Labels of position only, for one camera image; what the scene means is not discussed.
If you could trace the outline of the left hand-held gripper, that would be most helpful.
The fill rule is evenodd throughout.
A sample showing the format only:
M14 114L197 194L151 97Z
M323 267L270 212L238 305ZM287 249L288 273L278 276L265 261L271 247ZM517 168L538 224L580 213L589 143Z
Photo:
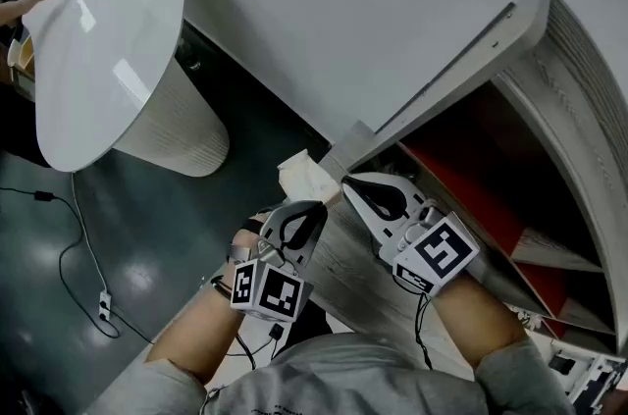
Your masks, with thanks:
M255 249L233 245L231 307L264 321L295 322L313 285L291 263L309 262L327 219L321 201L291 202L273 210L261 228L260 235L269 242L258 237Z

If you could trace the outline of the black wrist band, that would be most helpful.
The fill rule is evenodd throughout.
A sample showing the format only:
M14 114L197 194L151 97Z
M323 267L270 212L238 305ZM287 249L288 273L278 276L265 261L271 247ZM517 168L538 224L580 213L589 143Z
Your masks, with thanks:
M232 301L232 289L223 282L223 275L218 275L210 280L211 286L225 299Z

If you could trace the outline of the grey wooden shelf cabinet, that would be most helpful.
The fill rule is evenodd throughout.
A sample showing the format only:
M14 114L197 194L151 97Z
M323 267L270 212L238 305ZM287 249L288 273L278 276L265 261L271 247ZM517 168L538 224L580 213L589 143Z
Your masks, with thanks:
M549 337L628 357L628 101L563 0L515 0L381 130L323 159L410 176L473 275Z

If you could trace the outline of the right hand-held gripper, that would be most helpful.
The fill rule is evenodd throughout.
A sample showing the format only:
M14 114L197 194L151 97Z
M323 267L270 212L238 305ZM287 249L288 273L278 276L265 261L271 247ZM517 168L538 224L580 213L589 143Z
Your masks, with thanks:
M434 296L479 253L458 217L444 214L407 178L379 172L347 175L344 198L380 244L393 279Z

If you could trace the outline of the yellow brown box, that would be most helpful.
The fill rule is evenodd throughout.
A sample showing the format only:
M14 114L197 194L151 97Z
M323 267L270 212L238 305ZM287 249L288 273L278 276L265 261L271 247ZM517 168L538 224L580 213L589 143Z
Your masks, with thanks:
M14 74L34 81L34 51L29 35L22 42L13 39L9 47L7 64Z

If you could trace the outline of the white round pedestal table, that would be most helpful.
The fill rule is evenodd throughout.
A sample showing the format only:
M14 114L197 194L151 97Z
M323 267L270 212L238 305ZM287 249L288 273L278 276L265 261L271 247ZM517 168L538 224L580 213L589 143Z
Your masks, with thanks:
M25 15L36 135L73 173L119 150L189 177L229 152L217 114L177 62L184 0L46 0Z

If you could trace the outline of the person's left forearm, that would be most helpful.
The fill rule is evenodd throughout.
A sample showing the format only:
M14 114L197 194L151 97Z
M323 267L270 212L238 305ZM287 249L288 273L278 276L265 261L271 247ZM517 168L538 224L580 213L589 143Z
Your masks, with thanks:
M146 362L168 360L202 385L215 376L243 315L213 287L204 289L153 344Z

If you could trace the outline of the person's grey shirt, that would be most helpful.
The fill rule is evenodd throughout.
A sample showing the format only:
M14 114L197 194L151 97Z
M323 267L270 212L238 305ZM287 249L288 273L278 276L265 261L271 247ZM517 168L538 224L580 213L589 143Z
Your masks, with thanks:
M229 385L172 363L133 365L85 415L575 415L536 345L485 357L471 381L420 369L383 339L315 337Z

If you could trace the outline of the person's right forearm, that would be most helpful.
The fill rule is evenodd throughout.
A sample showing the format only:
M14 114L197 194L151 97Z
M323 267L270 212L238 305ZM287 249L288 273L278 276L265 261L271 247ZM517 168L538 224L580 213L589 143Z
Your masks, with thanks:
M473 369L493 352L527 337L516 315L466 273L447 283L432 304Z

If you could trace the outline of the person's left hand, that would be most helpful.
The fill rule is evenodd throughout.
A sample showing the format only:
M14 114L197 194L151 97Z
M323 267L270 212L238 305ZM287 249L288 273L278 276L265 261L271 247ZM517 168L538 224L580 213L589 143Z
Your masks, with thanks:
M258 225L239 229L229 249L228 258L233 263L248 262L259 256L259 229Z

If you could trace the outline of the beige tissues pack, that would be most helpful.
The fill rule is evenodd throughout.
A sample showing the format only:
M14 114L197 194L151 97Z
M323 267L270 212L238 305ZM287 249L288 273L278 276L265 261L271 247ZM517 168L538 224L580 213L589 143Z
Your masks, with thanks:
M341 199L337 181L316 163L307 149L294 154L278 166L279 184L288 201L320 201L332 207Z

